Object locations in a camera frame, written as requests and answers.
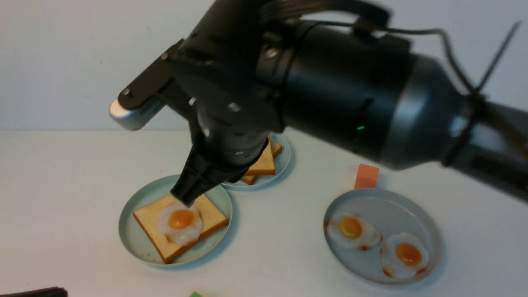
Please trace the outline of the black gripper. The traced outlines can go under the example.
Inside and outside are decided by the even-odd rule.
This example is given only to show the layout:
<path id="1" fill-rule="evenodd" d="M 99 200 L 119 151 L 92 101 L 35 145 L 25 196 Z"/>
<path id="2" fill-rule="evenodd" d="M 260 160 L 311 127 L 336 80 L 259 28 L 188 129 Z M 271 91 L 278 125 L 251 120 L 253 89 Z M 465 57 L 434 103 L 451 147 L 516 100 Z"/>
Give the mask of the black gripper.
<path id="1" fill-rule="evenodd" d="M 159 97 L 185 118 L 193 147 L 170 193 L 184 205 L 241 177 L 283 129 L 273 90 L 256 66 L 266 0 L 217 0 L 185 39 L 166 49 L 119 94 Z"/>

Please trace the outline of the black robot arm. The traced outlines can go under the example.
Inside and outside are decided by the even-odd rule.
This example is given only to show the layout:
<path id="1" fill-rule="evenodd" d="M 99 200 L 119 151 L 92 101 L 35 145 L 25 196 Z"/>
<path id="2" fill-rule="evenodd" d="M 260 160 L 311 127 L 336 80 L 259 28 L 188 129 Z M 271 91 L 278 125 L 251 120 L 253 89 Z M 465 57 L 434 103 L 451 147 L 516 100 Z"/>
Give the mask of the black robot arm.
<path id="1" fill-rule="evenodd" d="M 236 182 L 292 127 L 393 170 L 439 162 L 527 201 L 527 112 L 482 93 L 445 31 L 389 28 L 361 0 L 217 0 L 113 101 L 142 129 L 165 106 L 192 148 L 171 189 L 185 205 Z"/>

